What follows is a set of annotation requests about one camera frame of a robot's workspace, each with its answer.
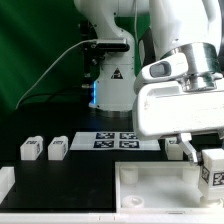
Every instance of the blue light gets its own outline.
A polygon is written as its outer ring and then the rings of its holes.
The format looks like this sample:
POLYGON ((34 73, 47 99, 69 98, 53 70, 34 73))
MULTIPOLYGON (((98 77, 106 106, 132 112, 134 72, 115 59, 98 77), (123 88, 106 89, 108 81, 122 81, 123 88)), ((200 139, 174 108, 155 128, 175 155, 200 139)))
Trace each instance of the blue light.
POLYGON ((93 84, 93 104, 96 104, 96 82, 93 84))

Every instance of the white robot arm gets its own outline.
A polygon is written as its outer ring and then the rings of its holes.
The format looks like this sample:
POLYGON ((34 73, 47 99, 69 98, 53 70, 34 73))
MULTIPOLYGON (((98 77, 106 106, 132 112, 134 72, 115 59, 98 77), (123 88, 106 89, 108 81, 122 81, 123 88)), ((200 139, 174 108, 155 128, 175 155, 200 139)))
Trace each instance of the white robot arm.
POLYGON ((218 0, 151 0, 157 62, 145 66, 135 81, 137 136, 177 137, 191 164, 201 165, 203 207, 222 207, 224 197, 223 149, 197 153, 189 142, 191 134, 218 132, 224 137, 224 79, 217 57, 222 50, 221 6, 218 0))
MULTIPOLYGON (((128 116, 135 99, 135 41, 131 34, 115 24, 114 19, 135 15, 135 0, 128 4, 125 0, 74 0, 74 3, 96 31, 98 43, 93 47, 106 52, 89 106, 106 116, 128 116)), ((148 11, 149 1, 141 0, 138 14, 148 11)))

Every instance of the green backdrop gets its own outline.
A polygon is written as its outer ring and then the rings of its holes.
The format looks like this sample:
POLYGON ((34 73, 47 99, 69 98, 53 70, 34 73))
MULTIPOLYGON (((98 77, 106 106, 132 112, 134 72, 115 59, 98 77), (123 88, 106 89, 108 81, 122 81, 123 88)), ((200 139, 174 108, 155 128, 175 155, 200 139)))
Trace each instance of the green backdrop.
MULTIPOLYGON (((77 12, 73 0, 0 0, 0 121, 15 109, 20 97, 55 59, 81 40, 80 20, 84 17, 77 12)), ((133 18, 119 18, 116 22, 134 33, 133 18)), ((148 17, 138 19, 139 36, 148 24, 148 17)), ((80 85, 82 77, 82 53, 74 50, 30 94, 80 85)), ((72 100, 79 100, 78 93, 72 100)))

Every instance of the warning label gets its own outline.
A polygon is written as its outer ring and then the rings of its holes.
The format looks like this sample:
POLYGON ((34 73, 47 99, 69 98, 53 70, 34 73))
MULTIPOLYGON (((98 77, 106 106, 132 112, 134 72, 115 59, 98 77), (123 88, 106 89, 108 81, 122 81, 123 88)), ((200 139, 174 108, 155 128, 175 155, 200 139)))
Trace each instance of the warning label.
POLYGON ((112 75, 111 79, 123 79, 120 70, 117 68, 112 75))

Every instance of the table surface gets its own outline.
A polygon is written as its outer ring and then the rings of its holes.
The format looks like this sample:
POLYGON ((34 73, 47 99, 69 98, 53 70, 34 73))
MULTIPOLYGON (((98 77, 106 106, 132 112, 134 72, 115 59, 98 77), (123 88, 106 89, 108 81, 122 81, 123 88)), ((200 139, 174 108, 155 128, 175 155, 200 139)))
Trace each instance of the table surface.
MULTIPOLYGON (((0 166, 15 168, 16 183, 0 212, 116 212, 115 162, 166 161, 161 151, 69 151, 63 161, 48 161, 47 146, 65 135, 71 144, 77 131, 133 131, 131 118, 91 114, 80 104, 33 103, 12 113, 0 127, 0 166), (36 161, 21 161, 20 146, 40 135, 44 150, 36 161)), ((221 144, 216 135, 198 136, 201 149, 221 144)))

